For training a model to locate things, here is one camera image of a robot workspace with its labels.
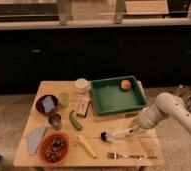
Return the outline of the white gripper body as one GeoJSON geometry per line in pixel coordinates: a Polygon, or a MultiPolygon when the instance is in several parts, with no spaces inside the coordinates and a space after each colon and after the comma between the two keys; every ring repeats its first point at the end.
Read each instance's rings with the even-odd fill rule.
{"type": "Polygon", "coordinates": [[[146,132],[146,129],[140,126],[137,117],[134,117],[133,120],[128,124],[128,128],[130,129],[130,135],[139,135],[146,132]]]}

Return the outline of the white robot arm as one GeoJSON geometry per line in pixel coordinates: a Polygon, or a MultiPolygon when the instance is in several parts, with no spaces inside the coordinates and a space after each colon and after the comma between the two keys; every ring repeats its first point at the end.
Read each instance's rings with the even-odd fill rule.
{"type": "Polygon", "coordinates": [[[155,102],[143,108],[131,122],[131,134],[153,129],[162,120],[172,117],[191,135],[191,113],[185,108],[184,101],[171,93],[160,93],[155,102]]]}

